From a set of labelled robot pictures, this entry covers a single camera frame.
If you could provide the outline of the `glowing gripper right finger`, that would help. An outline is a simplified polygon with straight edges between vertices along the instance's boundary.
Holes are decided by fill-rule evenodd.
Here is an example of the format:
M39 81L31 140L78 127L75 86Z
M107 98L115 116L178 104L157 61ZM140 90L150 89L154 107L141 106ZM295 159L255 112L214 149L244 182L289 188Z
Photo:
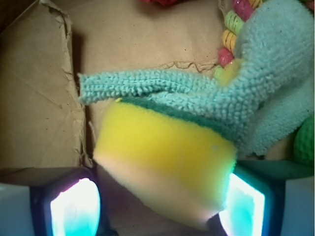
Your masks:
M219 213L229 236L313 236L314 168L293 161L239 160Z

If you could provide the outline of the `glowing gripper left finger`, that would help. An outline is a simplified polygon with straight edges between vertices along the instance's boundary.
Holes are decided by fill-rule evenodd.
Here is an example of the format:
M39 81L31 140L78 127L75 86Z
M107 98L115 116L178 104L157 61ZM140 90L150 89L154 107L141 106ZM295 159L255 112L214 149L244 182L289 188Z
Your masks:
M84 167L0 171L2 236L108 236L96 178Z

